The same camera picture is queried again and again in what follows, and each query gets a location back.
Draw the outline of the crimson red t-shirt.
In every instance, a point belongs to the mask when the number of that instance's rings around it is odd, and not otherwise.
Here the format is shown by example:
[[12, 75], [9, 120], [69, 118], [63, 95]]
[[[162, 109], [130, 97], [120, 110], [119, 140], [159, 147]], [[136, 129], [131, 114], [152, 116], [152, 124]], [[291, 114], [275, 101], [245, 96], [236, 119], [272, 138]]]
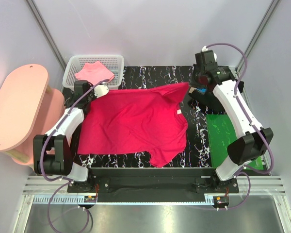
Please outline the crimson red t-shirt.
[[187, 145], [188, 123], [180, 103], [188, 89], [188, 83], [175, 83], [111, 90], [92, 101], [82, 123], [78, 154], [147, 151], [151, 165], [167, 165]]

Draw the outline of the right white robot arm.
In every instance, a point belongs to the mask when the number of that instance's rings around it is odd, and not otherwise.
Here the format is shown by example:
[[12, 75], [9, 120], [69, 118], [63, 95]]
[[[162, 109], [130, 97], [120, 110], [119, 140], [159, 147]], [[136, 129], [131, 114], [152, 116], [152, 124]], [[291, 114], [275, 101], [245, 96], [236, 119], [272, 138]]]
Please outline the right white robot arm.
[[212, 50], [203, 48], [195, 59], [189, 96], [214, 111], [225, 111], [236, 135], [210, 181], [212, 190], [219, 193], [241, 168], [269, 151], [274, 133], [254, 117], [239, 90], [240, 80], [229, 67], [217, 64]]

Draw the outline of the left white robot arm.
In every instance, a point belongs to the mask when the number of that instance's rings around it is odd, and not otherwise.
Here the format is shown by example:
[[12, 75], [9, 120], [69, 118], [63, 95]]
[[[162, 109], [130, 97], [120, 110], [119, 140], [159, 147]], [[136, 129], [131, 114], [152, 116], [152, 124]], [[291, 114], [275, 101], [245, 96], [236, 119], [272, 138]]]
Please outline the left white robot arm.
[[100, 97], [95, 92], [98, 86], [105, 88], [106, 81], [91, 84], [88, 81], [76, 81], [74, 97], [71, 98], [64, 114], [45, 134], [38, 134], [33, 139], [33, 167], [48, 182], [64, 179], [78, 182], [84, 192], [95, 187], [95, 180], [89, 177], [89, 171], [73, 162], [73, 153], [77, 150], [81, 125], [89, 113], [90, 102]]

